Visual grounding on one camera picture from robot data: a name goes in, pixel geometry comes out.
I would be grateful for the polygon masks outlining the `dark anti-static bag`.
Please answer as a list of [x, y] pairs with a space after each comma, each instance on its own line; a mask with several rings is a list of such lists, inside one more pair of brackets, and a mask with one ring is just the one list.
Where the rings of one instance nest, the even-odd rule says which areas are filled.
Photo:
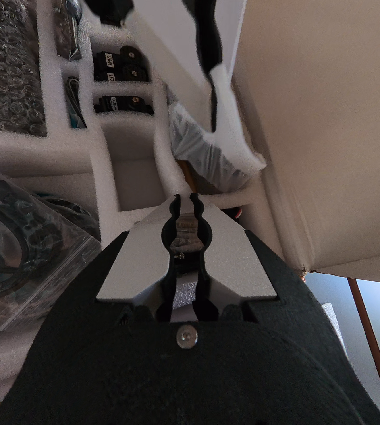
[[81, 4], [77, 0], [53, 1], [56, 53], [68, 60], [81, 59], [78, 33], [82, 17]]

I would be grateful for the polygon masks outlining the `white foam insert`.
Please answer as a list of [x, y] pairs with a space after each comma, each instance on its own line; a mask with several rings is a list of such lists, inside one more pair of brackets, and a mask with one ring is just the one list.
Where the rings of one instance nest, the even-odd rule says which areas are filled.
[[[82, 59], [56, 55], [52, 1], [36, 1], [40, 72], [48, 136], [0, 132], [0, 172], [32, 192], [74, 201], [98, 216], [102, 247], [167, 197], [189, 190], [170, 151], [166, 87], [151, 82], [94, 82], [92, 53], [134, 44], [124, 29], [100, 23], [86, 5], [79, 29]], [[98, 116], [104, 94], [137, 94], [155, 116]]]

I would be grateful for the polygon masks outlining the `bubble wrap bundle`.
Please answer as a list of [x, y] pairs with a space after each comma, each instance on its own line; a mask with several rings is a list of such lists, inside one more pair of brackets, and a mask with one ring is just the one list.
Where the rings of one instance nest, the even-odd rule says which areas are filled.
[[0, 0], [0, 131], [47, 136], [35, 1]]

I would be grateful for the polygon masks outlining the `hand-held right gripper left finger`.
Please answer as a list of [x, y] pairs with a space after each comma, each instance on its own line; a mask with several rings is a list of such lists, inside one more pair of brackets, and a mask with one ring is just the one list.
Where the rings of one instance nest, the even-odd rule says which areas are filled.
[[144, 305], [155, 319], [171, 319], [177, 279], [171, 244], [180, 212], [181, 196], [176, 194], [129, 231], [98, 301]]

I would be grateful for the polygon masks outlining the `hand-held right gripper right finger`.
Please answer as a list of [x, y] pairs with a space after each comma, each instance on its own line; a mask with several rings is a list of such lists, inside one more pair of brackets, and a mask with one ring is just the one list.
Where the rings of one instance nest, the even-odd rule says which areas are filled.
[[229, 305], [274, 300], [277, 293], [245, 229], [205, 196], [191, 194], [200, 251], [193, 310], [198, 320], [217, 320]]

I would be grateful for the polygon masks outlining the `white plastic pouch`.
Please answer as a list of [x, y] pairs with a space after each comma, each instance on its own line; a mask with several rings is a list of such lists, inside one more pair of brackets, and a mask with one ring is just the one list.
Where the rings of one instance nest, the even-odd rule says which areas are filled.
[[246, 143], [235, 95], [224, 64], [210, 71], [217, 98], [216, 131], [207, 132], [179, 102], [169, 106], [171, 151], [221, 192], [240, 189], [267, 163]]

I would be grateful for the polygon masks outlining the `black servo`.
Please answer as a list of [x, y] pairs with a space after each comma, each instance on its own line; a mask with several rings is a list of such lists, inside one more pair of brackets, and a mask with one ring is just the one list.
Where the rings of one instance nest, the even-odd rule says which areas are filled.
[[119, 53], [113, 51], [100, 51], [93, 57], [95, 72], [121, 71], [125, 65], [145, 67], [145, 60], [142, 53], [131, 45], [122, 46]]
[[131, 64], [127, 64], [119, 68], [94, 70], [93, 76], [95, 81], [150, 82], [150, 78], [145, 67]]
[[104, 95], [93, 105], [95, 113], [107, 112], [137, 112], [154, 115], [154, 109], [145, 99], [139, 96]]

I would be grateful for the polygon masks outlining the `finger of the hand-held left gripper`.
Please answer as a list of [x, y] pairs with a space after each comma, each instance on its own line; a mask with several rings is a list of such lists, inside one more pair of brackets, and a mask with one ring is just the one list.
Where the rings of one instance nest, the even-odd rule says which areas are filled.
[[203, 68], [198, 22], [184, 2], [134, 1], [133, 37], [190, 116], [212, 132], [212, 84]]
[[211, 132], [226, 124], [241, 129], [231, 87], [246, 1], [210, 1], [210, 30], [214, 58], [210, 63]]

